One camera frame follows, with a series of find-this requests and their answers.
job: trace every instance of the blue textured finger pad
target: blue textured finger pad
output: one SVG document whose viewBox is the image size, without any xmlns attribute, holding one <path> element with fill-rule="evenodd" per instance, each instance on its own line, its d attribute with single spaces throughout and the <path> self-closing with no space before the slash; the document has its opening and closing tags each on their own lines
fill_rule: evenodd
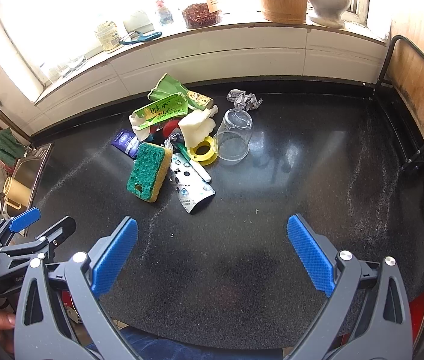
<svg viewBox="0 0 424 360">
<path fill-rule="evenodd" d="M 24 228 L 30 226 L 32 223 L 37 222 L 40 219 L 40 210 L 37 207 L 32 207 L 23 214 L 16 216 L 10 221 L 9 230 L 12 233 L 18 233 Z"/>
<path fill-rule="evenodd" d="M 110 291 L 136 242 L 137 222 L 129 219 L 92 271 L 91 290 L 96 298 Z"/>
<path fill-rule="evenodd" d="M 296 215 L 289 218 L 287 236 L 315 288 L 329 298 L 335 288 L 332 264 Z"/>
</svg>

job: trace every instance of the blue packet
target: blue packet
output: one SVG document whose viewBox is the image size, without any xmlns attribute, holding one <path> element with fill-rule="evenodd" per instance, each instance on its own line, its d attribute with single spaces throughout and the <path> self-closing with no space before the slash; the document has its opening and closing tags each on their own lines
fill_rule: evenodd
<svg viewBox="0 0 424 360">
<path fill-rule="evenodd" d="M 137 136 L 132 131 L 122 129 L 111 144 L 123 151 L 129 157 L 135 158 L 141 141 L 138 140 Z"/>
</svg>

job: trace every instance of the granite countertop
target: granite countertop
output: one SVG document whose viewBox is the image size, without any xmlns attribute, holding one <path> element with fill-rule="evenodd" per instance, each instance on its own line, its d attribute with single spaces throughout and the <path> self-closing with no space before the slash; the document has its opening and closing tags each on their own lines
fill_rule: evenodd
<svg viewBox="0 0 424 360">
<path fill-rule="evenodd" d="M 228 108 L 215 99 L 217 125 Z M 56 261 L 87 251 L 125 215 L 139 239 L 105 309 L 134 327 L 230 349 L 293 346 L 325 301 L 288 242 L 299 212 L 337 249 L 359 259 L 395 257 L 409 298 L 424 291 L 424 175 L 399 173 L 393 132 L 376 103 L 316 94 L 259 94 L 250 153 L 207 167 L 215 197 L 187 214 L 166 180 L 156 203 L 126 190 L 132 159 L 110 145 L 127 115 L 57 139 L 37 189 L 39 234 L 65 215 L 76 233 Z M 347 331 L 357 305 L 343 326 Z"/>
</svg>

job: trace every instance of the green scouring pad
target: green scouring pad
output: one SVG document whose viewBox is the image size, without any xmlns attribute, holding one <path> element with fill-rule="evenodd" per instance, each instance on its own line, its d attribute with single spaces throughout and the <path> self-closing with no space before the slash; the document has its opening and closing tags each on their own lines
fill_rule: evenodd
<svg viewBox="0 0 424 360">
<path fill-rule="evenodd" d="M 127 190 L 146 202 L 155 202 L 171 160 L 172 150 L 142 143 L 127 182 Z"/>
</svg>

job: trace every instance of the glass cup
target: glass cup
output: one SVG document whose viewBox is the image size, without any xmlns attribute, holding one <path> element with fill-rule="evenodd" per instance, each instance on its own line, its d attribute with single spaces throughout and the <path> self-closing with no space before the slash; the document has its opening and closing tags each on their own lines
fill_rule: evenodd
<svg viewBox="0 0 424 360">
<path fill-rule="evenodd" d="M 215 135 L 214 150 L 227 161 L 238 162 L 249 152 L 252 118 L 241 109 L 229 109 Z"/>
</svg>

